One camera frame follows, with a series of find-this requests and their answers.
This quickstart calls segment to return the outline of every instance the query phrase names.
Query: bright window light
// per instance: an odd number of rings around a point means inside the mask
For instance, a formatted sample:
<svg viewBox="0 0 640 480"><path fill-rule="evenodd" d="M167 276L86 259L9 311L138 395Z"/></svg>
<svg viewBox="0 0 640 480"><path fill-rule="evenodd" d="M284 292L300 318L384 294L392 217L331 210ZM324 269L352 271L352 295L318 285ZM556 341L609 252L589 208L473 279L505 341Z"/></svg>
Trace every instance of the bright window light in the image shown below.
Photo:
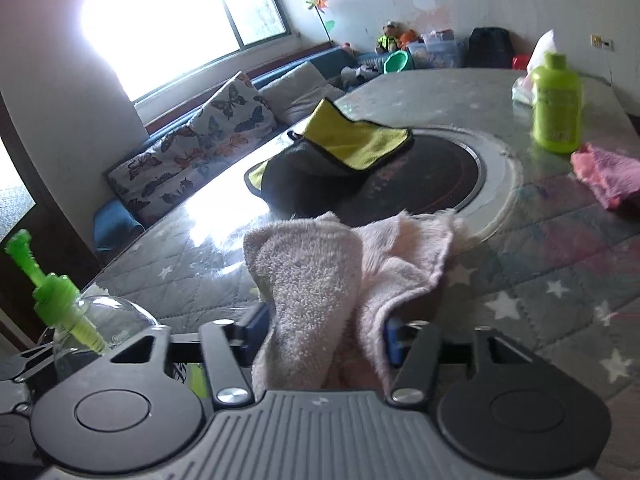
<svg viewBox="0 0 640 480"><path fill-rule="evenodd" d="M282 34L273 0L86 0L82 28L136 99L246 44Z"/></svg>

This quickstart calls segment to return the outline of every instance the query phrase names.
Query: black backpack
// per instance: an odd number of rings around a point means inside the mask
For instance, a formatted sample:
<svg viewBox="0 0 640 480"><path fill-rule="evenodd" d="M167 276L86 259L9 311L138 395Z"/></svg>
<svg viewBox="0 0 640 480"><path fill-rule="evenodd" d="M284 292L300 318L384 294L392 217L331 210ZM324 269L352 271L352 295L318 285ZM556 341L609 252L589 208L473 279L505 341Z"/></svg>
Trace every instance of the black backpack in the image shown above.
<svg viewBox="0 0 640 480"><path fill-rule="evenodd" d="M475 28L469 37L466 66L511 68L515 50L509 31L499 27Z"/></svg>

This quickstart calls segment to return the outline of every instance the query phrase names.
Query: pillow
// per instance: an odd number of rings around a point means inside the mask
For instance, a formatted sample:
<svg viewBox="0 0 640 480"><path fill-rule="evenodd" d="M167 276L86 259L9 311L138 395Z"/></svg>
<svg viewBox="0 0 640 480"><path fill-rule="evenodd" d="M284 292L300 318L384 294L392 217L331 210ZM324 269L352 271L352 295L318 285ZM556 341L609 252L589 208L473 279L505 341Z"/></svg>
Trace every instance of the pillow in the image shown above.
<svg viewBox="0 0 640 480"><path fill-rule="evenodd" d="M218 90L187 125L206 139L209 155L227 163L253 151L276 120L246 74L238 72Z"/></svg>
<svg viewBox="0 0 640 480"><path fill-rule="evenodd" d="M107 180L127 209L149 226L229 167L208 155L208 143L208 137L178 126L111 171Z"/></svg>
<svg viewBox="0 0 640 480"><path fill-rule="evenodd" d="M327 99L333 102L335 99L342 97L343 95L344 91L329 84L326 84L321 88L315 88L311 92L308 92L293 101L289 108L287 108L282 114L280 121L288 126L293 126L298 121L301 121L313 113L322 99Z"/></svg>
<svg viewBox="0 0 640 480"><path fill-rule="evenodd" d="M276 81L260 89L276 118L283 123L284 112L300 96L326 85L326 80L312 63L305 61Z"/></svg>

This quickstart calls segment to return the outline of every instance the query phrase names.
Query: quilted tablecloth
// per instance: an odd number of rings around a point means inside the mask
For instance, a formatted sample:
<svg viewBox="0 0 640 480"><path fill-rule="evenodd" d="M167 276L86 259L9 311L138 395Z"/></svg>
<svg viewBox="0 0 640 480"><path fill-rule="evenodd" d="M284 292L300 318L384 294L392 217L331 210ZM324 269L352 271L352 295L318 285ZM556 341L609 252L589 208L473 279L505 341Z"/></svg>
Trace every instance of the quilted tablecloth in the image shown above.
<svg viewBox="0 0 640 480"><path fill-rule="evenodd" d="M354 119L452 124L508 146L523 176L512 210L491 237L450 258L425 302L446 331L491 325L596 392L613 420L596 472L640 478L640 214L604 211L568 158L532 145L530 110L511 102L517 76L409 71L379 77L337 104ZM584 89L584 139L640 158L640 140L612 89L593 79ZM214 179L108 265L90 290L127 298L176 332L241 317L257 301L242 235L274 219L242 175L288 142L278 137Z"/></svg>

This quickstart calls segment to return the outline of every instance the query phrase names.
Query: yellow and gray microfiber cloth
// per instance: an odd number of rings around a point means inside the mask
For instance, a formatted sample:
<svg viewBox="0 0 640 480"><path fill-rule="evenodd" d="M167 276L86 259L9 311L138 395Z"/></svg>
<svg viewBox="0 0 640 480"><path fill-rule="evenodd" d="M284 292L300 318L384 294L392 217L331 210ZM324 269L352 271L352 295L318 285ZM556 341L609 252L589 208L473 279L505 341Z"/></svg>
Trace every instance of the yellow and gray microfiber cloth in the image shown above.
<svg viewBox="0 0 640 480"><path fill-rule="evenodd" d="M351 121L322 100L294 143L244 174L249 190L283 216L313 218L355 194L372 171L408 149L410 130Z"/></svg>

